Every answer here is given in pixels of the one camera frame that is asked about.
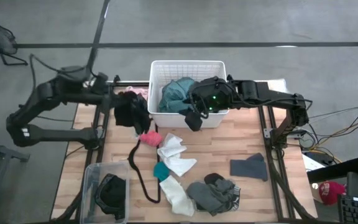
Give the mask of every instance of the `wooden table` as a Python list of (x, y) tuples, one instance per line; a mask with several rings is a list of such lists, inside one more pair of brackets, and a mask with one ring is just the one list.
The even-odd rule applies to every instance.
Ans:
[[(94, 106), (78, 105), (74, 128), (90, 126), (94, 110)], [(274, 113), (277, 125), (279, 125), (285, 118), (285, 110), (274, 109)], [(134, 136), (134, 128), (116, 126), (113, 110), (110, 117), (103, 162), (116, 162), (126, 159), (137, 142)], [(267, 112), (265, 118), (269, 124)], [(171, 172), (171, 175), (182, 184), (184, 189), (194, 181), (203, 180), (205, 175), (216, 172), (226, 179), (233, 180), (241, 188), (239, 209), (215, 217), (206, 212), (196, 212), (192, 217), (173, 214), (164, 192), (161, 192), (162, 199), (158, 204), (149, 202), (145, 198), (139, 178), (136, 172), (131, 169), (129, 222), (277, 221), (270, 180), (263, 182), (248, 177), (230, 176), (229, 162), (231, 159), (247, 159), (258, 152), (266, 155), (257, 109), (230, 110), (221, 125), (215, 129), (193, 132), (189, 129), (159, 128), (158, 131), (163, 137), (167, 133), (181, 137), (182, 143), (187, 146), (187, 150), (181, 154), (181, 157), (197, 159), (197, 163), (182, 177), (177, 177)], [(297, 144), (296, 141), (289, 141), (289, 143)], [(67, 153), (80, 146), (77, 142), (70, 143)], [(85, 157), (86, 151), (81, 149), (65, 160), (52, 218), (61, 215), (80, 190)], [(156, 161), (156, 149), (141, 144), (135, 154), (135, 163), (142, 173), (147, 191), (152, 198), (157, 198), (157, 179), (153, 177)], [(302, 206), (310, 214), (317, 217), (299, 147), (290, 146), (286, 148), (284, 161), (292, 192)], [(282, 192), (280, 198), (284, 214), (287, 214)]]

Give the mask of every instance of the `concrete floor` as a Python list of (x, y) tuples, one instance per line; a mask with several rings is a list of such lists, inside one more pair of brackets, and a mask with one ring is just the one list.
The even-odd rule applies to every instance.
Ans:
[[(18, 43), (91, 42), (102, 0), (0, 0), (0, 24)], [(358, 0), (112, 0), (102, 42), (306, 42), (358, 41)], [(84, 65), (88, 49), (20, 50), (36, 54), (54, 67)], [(222, 60), (238, 79), (285, 78), (292, 92), (314, 100), (310, 116), (358, 106), (358, 47), (245, 49), (101, 49), (94, 71), (110, 78), (147, 80), (153, 60)], [(36, 66), (37, 82), (55, 76)], [(11, 163), (0, 193), (0, 223), (49, 219), (67, 143), (13, 145), (5, 119), (31, 91), (29, 67), (0, 61), (0, 144), (31, 154)], [(72, 119), (75, 105), (43, 115)], [(348, 126), (358, 111), (314, 124), (320, 134)], [(71, 123), (36, 119), (45, 128), (68, 129)], [(329, 141), (326, 147), (342, 160), (358, 156), (358, 130)], [(326, 211), (320, 209), (324, 216)]]

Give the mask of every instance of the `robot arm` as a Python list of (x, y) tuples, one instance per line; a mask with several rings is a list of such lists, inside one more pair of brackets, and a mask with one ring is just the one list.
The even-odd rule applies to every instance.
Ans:
[(306, 100), (302, 95), (282, 93), (269, 89), (267, 82), (252, 80), (233, 80), (231, 75), (227, 81), (218, 77), (195, 83), (190, 89), (190, 98), (194, 107), (204, 111), (218, 111), (258, 106), (273, 106), (287, 110), (287, 117), (282, 124), (270, 131), (272, 146), (285, 147), (287, 136), (297, 126), (309, 122)]
[(112, 86), (106, 82), (106, 75), (100, 73), (93, 86), (86, 86), (88, 74), (85, 69), (78, 68), (80, 67), (63, 68), (63, 70), (78, 70), (78, 72), (58, 73), (55, 78), (39, 84), (27, 102), (7, 117), (6, 129), (15, 145), (25, 147), (40, 141), (78, 141), (84, 144), (86, 149), (98, 147), (102, 129), (49, 130), (29, 124), (41, 112), (50, 111), (60, 103), (101, 105), (105, 113), (108, 113), (110, 108), (123, 103), (117, 95), (110, 94)]

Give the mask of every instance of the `teal sock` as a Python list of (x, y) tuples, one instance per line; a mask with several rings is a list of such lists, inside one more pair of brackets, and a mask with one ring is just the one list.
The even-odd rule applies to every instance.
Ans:
[(163, 162), (158, 162), (154, 166), (153, 176), (158, 178), (160, 181), (164, 181), (169, 176), (169, 169)]

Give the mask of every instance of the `white cloth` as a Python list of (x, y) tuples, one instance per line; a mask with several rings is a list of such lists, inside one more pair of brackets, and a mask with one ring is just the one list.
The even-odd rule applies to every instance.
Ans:
[(172, 205), (172, 212), (175, 214), (193, 216), (194, 205), (193, 202), (187, 197), (185, 190), (179, 182), (171, 175), (160, 183), (162, 191), (169, 203)]
[(197, 162), (196, 159), (180, 158), (180, 153), (187, 149), (186, 146), (180, 144), (181, 142), (181, 138), (168, 133), (162, 147), (157, 149), (157, 154), (161, 157), (164, 164), (179, 177), (190, 170)]

